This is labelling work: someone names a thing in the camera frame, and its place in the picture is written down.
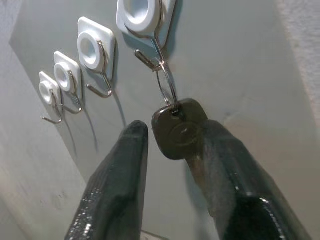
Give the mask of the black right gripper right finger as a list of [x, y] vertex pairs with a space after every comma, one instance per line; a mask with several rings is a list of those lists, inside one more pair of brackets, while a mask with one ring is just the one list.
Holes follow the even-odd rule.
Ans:
[[196, 154], [186, 161], [220, 239], [310, 239], [273, 178], [219, 122], [200, 125]]

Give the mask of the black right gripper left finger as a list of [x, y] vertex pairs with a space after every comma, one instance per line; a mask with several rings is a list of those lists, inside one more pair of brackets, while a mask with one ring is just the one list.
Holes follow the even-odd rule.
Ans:
[[140, 239], [148, 149], [148, 127], [135, 120], [90, 177], [66, 240]]

